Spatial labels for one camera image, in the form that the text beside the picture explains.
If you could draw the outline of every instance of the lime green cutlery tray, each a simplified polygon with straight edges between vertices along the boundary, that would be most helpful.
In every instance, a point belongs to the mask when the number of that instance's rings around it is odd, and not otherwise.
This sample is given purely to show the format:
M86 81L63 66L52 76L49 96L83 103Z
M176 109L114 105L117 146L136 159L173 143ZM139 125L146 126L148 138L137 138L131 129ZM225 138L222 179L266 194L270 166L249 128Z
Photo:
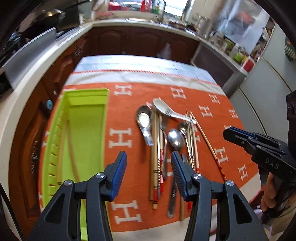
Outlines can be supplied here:
M51 122L42 164L45 207L63 181L86 181L104 170L108 89L64 91ZM81 202L81 238L87 240L85 200Z

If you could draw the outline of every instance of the blue knob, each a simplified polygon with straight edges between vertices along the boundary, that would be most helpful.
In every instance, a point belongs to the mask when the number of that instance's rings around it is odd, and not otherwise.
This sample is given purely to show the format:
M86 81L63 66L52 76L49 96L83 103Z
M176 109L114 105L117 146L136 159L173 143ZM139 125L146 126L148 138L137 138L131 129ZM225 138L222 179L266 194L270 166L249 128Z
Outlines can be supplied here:
M51 100L46 101L46 107L47 107L47 109L51 110L52 107L53 107L53 105L54 105L54 104L52 103Z

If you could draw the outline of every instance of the red container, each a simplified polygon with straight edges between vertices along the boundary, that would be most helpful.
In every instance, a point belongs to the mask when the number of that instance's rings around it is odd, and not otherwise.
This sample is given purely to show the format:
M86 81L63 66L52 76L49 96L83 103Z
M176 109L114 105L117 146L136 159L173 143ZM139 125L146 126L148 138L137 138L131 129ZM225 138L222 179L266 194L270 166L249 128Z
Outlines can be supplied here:
M110 11L121 10L121 6L117 2L109 2L109 10Z
M252 59L252 57L249 56L242 68L249 73L251 69L254 67L254 65L255 61Z

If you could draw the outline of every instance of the metal screw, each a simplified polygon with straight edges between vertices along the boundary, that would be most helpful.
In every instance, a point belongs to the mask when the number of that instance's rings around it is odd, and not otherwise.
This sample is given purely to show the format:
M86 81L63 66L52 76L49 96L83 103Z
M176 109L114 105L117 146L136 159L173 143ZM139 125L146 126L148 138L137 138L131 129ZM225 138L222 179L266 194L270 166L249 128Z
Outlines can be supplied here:
M197 179L197 180L199 180L199 179L201 179L201 178L202 178L202 175L201 175L201 174L199 174L199 173L196 173L196 174L194 174L194 175L193 175L193 177L194 177L194 179Z
M96 175L96 177L99 178L99 179L102 179L102 178L105 177L105 174L102 173L102 172L99 172L99 173Z
M233 181L231 181L231 180L227 180L226 181L226 184L228 185L228 186L233 186L234 185L234 182Z
M64 181L64 185L65 186L70 186L71 184L72 184L72 181L71 180Z

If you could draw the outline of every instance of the human hand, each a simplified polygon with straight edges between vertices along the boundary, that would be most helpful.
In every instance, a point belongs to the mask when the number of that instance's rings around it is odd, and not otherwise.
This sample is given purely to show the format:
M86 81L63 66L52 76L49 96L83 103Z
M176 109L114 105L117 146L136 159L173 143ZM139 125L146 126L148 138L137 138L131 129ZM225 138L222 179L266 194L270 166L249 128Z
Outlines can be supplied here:
M267 181L264 187L263 197L261 199L261 210L265 212L268 208L274 208L276 205L275 196L277 194L276 187L274 185L274 175L268 174ZM288 201L288 205L291 206L296 202L296 193L294 193Z

